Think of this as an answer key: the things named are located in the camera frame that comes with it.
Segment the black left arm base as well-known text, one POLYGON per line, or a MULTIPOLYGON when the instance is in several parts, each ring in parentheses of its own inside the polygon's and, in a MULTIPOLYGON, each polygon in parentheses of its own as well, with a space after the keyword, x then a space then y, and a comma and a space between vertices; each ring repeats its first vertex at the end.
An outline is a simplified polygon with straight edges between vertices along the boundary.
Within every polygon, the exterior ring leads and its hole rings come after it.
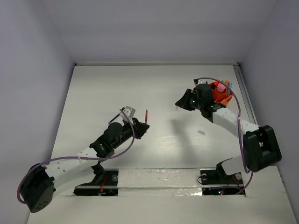
POLYGON ((118 196, 119 170, 105 170, 101 164, 92 167, 92 181, 75 187, 76 196, 118 196))

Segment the red gel pen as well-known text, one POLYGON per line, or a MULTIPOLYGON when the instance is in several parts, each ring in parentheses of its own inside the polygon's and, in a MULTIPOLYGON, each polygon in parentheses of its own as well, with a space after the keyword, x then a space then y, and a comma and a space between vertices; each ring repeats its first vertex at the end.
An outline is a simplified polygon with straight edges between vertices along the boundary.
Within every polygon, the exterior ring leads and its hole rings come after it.
POLYGON ((148 123, 148 109, 145 110, 145 124, 148 123))

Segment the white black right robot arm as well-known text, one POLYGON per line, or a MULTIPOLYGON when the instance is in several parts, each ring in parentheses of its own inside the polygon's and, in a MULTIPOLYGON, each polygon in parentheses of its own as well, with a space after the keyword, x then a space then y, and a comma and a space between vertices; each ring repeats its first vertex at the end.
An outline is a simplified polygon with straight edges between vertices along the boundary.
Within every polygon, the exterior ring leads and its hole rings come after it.
POLYGON ((233 158, 233 162, 224 162, 215 171, 218 182, 226 183, 232 178, 234 165, 242 164, 246 173, 256 173, 281 161, 282 155, 273 128, 250 123, 241 119, 239 114, 232 113, 224 104, 216 102, 209 84, 198 84, 192 90, 187 89, 175 106, 187 111, 199 110, 204 118, 238 138, 241 155, 233 158))

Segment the peach translucent marker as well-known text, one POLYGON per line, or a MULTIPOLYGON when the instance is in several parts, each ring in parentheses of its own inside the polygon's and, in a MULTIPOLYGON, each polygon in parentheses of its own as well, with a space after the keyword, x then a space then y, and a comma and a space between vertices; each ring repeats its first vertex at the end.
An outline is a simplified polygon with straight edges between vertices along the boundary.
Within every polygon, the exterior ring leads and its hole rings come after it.
POLYGON ((221 104, 223 104, 223 105, 228 105, 228 103, 230 102, 230 100, 231 100, 231 98, 223 99, 223 100, 221 101, 221 104))

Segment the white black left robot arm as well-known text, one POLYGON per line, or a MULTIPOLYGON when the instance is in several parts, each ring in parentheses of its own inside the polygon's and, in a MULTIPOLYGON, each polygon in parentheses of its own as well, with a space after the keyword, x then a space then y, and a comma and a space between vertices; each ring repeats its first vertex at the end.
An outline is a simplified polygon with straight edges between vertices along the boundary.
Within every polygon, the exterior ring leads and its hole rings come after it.
POLYGON ((75 156, 63 156, 33 165, 25 174, 17 188, 17 200, 27 205, 31 213, 44 209, 62 190, 77 181, 80 173, 89 170, 87 179, 92 184, 103 180, 101 163, 117 158, 114 151, 127 140, 139 140, 149 129, 149 125, 137 118, 113 122, 103 134, 85 150, 75 156))

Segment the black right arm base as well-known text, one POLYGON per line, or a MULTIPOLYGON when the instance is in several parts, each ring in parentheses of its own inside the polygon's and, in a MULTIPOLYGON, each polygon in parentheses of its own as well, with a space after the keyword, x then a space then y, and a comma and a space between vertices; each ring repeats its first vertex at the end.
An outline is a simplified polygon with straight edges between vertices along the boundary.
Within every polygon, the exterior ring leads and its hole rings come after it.
POLYGON ((242 174, 227 175, 222 165, 225 161, 219 162, 216 168, 200 171, 197 182, 204 196, 245 195, 242 174))

